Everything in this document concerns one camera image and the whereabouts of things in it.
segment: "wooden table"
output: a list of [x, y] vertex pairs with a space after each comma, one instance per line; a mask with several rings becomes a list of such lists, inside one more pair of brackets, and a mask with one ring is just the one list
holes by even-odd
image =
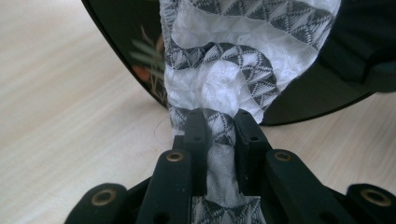
[[[0, 222], [63, 223], [90, 188], [131, 188], [172, 144], [166, 109], [134, 80], [78, 1], [0, 4]], [[396, 94], [262, 128], [327, 186], [396, 194]]]

